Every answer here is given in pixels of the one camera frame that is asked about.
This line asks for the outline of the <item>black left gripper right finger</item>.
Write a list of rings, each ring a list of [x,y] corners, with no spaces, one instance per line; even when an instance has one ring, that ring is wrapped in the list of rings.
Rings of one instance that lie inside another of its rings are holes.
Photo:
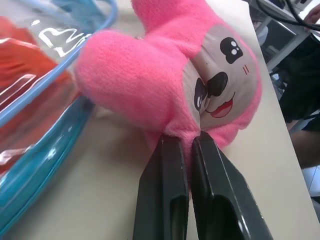
[[[191,170],[199,240],[274,240],[244,176],[206,132],[193,140]]]

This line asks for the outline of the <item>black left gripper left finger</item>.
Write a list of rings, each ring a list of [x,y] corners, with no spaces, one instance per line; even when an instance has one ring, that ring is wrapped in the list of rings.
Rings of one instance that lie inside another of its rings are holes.
[[[183,149],[162,135],[139,180],[132,240],[186,240],[188,213]]]

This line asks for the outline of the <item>pink plush toy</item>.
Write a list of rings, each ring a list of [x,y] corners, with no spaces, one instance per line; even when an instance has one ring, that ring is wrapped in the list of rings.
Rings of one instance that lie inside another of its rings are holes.
[[[80,91],[143,129],[152,149],[179,138],[187,176],[193,140],[228,146],[253,119],[262,80],[253,51],[206,0],[132,0],[145,33],[101,30],[76,61]]]

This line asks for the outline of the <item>clear plastic pouch blue trim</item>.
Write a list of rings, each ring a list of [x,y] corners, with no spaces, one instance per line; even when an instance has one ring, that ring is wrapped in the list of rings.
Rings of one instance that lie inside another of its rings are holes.
[[[0,236],[33,205],[86,125],[93,104],[74,64],[116,0],[0,0]]]

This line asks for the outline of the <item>orange cloth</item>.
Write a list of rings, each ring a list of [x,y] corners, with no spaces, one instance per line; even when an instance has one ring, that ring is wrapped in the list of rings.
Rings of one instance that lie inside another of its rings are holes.
[[[0,113],[56,66],[26,28],[0,16]],[[78,95],[72,75],[64,71],[0,127],[0,176],[46,134]]]

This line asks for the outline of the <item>seated person in dark clothes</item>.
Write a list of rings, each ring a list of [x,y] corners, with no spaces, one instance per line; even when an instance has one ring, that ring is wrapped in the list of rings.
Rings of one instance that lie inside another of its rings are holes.
[[[308,36],[293,52],[293,76],[279,100],[287,129],[320,110],[320,41]],[[301,169],[320,165],[320,115],[291,135]]]

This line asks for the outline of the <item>grey metal shelf frame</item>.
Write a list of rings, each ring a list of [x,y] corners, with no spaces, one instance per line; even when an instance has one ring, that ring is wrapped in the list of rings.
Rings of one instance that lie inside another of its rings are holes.
[[[306,23],[302,17],[316,4],[313,0],[247,0],[260,12],[255,32],[269,72],[297,48],[307,37],[320,41],[320,20]]]

